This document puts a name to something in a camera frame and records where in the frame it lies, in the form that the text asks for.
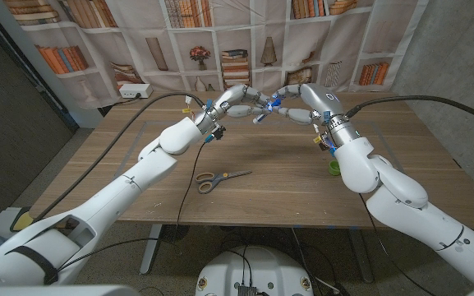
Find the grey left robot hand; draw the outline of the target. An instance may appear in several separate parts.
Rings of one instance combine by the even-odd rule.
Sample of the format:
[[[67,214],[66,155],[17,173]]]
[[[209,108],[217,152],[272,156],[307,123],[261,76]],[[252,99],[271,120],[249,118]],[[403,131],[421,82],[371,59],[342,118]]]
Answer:
[[[205,107],[195,120],[196,126],[202,134],[215,129],[218,120],[229,116],[243,118],[250,115],[269,114],[268,103],[273,100],[260,91],[246,86],[232,86],[223,92],[213,103]]]

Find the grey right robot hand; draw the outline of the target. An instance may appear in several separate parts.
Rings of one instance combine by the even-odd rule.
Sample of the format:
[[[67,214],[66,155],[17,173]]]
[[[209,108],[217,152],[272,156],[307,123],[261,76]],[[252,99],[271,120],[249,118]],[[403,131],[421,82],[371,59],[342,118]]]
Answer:
[[[274,94],[275,99],[285,99],[290,96],[300,97],[311,109],[274,108],[275,113],[282,114],[298,124],[319,124],[325,127],[338,149],[343,146],[363,146],[366,143],[366,140],[349,122],[341,102],[331,90],[310,83],[284,86]]]

